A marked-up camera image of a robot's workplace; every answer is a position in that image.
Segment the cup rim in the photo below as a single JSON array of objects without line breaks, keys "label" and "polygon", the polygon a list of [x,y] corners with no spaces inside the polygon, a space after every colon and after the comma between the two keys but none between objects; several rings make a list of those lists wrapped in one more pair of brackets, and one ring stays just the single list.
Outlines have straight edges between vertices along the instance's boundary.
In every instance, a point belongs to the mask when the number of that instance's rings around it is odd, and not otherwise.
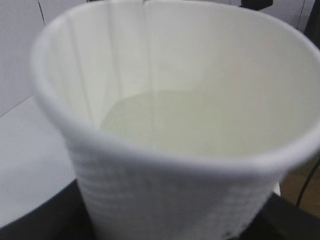
[{"label": "cup rim", "polygon": [[[118,0],[117,2],[140,2],[140,0]],[[316,123],[302,134],[298,139],[288,142],[285,146],[266,152],[241,156],[185,156],[160,152],[138,146],[126,140],[121,140],[107,132],[98,130],[82,119],[74,116],[69,108],[58,98],[48,80],[48,74],[43,67],[43,58],[49,47],[49,37],[65,22],[65,17],[86,11],[95,5],[108,4],[108,1],[96,1],[80,4],[57,17],[40,33],[31,51],[31,69],[33,73],[33,92],[37,103],[49,119],[66,136],[66,144],[69,148],[78,151],[94,151],[102,156],[114,156],[119,164],[137,165],[142,169],[151,168],[162,173],[189,174],[198,177],[210,177],[225,179],[250,178],[265,175],[279,176],[292,169],[305,160],[312,157],[320,146],[320,116]],[[152,0],[150,2],[166,2],[180,4],[216,5],[217,8],[229,9],[229,11],[242,11],[245,14],[263,18],[281,27],[284,31],[291,32],[296,40],[303,42],[310,54],[320,66],[320,51],[301,32],[287,23],[258,11],[252,11],[236,6],[218,4],[204,1],[185,0]]]}]

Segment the black object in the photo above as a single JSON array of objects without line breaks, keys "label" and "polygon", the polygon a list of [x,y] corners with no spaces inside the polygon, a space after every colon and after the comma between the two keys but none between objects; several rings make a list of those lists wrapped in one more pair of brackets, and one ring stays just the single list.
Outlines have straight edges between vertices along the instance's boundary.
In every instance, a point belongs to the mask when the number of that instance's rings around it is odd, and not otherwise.
[{"label": "black object", "polygon": [[302,200],[302,197],[304,196],[304,193],[308,187],[308,184],[310,183],[312,177],[314,176],[315,172],[317,171],[318,167],[320,166],[320,159],[316,162],[316,164],[313,166],[313,168],[311,169],[308,177],[306,178],[304,184],[303,184],[303,187],[299,193],[299,196],[298,196],[298,199],[296,201],[296,207],[300,207],[300,203],[301,203],[301,200]]},{"label": "black object", "polygon": [[315,0],[304,34],[320,48],[320,0]]},{"label": "black object", "polygon": [[251,9],[251,10],[262,10],[274,4],[273,0],[241,0],[242,8]]},{"label": "black object", "polygon": [[[273,194],[239,240],[319,240],[320,219]],[[0,229],[0,240],[95,240],[72,182],[48,202]]]}]

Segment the dark surface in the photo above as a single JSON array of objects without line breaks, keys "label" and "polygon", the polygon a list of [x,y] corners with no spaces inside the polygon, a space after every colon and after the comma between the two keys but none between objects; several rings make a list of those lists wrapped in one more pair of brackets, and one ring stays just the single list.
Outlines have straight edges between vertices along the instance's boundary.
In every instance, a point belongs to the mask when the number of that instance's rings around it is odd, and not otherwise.
[{"label": "dark surface", "polygon": [[[0,240],[94,239],[76,181],[30,214],[0,229]],[[320,219],[273,194],[240,240],[320,240]]]},{"label": "dark surface", "polygon": [[259,11],[272,6],[273,3],[273,0],[241,0],[241,7]]},{"label": "dark surface", "polygon": [[304,34],[320,48],[320,0],[315,0]]}]

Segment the white wall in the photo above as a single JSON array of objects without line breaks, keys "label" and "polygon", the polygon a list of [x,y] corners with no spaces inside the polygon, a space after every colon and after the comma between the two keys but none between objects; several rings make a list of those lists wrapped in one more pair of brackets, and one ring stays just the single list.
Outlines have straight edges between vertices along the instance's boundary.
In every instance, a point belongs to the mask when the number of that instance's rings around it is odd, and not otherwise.
[{"label": "white wall", "polygon": [[[240,5],[240,0],[212,0]],[[315,0],[274,0],[263,10],[303,31]],[[86,0],[39,0],[44,22]],[[31,95],[29,57],[44,27],[38,0],[0,0],[0,117]]]},{"label": "white wall", "polygon": [[[40,0],[44,21],[86,0]],[[0,0],[0,117],[31,95],[29,58],[44,27],[38,0]]]}]

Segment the white table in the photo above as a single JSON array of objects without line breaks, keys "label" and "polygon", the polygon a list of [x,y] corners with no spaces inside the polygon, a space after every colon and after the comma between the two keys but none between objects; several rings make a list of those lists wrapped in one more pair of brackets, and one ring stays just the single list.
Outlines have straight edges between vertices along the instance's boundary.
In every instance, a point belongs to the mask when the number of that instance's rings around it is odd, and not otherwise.
[{"label": "white table", "polygon": [[0,117],[0,228],[74,179],[63,139],[33,97]]}]

